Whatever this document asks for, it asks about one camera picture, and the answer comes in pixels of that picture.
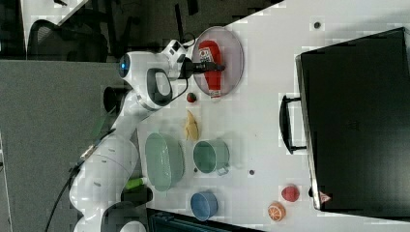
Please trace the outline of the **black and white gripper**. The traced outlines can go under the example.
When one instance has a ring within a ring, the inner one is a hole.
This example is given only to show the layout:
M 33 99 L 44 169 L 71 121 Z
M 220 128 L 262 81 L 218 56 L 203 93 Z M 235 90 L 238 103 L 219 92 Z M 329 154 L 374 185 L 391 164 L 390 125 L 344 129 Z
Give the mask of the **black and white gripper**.
M 190 58 L 186 58 L 180 69 L 179 79 L 189 79 L 193 74 L 197 73 L 221 73 L 225 69 L 224 65 L 219 65 L 213 62 L 206 62 L 204 65 L 202 63 L 193 63 Z

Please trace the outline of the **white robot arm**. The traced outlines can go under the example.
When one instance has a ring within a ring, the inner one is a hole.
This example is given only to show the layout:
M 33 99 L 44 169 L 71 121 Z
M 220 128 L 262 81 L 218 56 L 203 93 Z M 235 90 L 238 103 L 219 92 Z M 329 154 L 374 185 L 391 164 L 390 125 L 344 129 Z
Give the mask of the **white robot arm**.
M 201 42 L 192 60 L 188 50 L 171 41 L 159 53 L 132 51 L 121 57 L 119 74 L 131 86 L 110 130 L 91 145 L 71 170 L 68 181 L 71 204 L 81 213 L 73 232 L 136 232 L 137 219 L 127 213 L 121 194 L 136 166 L 138 152 L 131 142 L 138 124 L 177 97 L 160 90 L 174 79 L 203 73 L 211 80 L 211 95 L 220 95 L 216 80 L 224 71 L 220 46 Z

